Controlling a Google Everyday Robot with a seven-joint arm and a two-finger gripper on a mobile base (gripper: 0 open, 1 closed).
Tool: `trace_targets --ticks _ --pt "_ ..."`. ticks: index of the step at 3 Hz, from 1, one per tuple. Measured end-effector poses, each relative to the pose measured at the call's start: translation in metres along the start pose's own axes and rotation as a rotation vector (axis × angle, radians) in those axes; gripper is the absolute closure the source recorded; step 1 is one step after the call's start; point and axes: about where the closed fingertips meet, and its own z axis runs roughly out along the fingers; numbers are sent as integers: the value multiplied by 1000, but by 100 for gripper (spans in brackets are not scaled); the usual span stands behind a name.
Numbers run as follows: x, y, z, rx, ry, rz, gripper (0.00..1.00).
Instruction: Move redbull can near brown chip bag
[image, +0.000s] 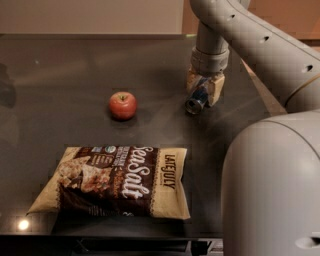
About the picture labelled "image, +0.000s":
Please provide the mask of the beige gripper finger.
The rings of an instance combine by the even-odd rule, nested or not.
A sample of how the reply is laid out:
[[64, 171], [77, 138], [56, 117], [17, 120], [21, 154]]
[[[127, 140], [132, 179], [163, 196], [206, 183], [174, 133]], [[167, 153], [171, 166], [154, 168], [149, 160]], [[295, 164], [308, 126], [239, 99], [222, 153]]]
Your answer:
[[190, 66], [187, 73], [186, 84], [186, 90], [188, 93], [191, 93], [194, 90], [201, 78], [202, 76], [194, 69], [194, 67]]
[[220, 99], [224, 86], [225, 76], [223, 73], [217, 73], [208, 81], [208, 105], [215, 105]]

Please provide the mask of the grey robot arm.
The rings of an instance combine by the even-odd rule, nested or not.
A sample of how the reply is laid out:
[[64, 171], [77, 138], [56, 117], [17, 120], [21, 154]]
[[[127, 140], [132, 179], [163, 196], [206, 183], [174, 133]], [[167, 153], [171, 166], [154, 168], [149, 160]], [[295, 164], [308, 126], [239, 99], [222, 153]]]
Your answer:
[[224, 256], [320, 256], [318, 52], [249, 12], [250, 0], [189, 1], [195, 70], [212, 73], [225, 40], [286, 110], [245, 128], [227, 151]]

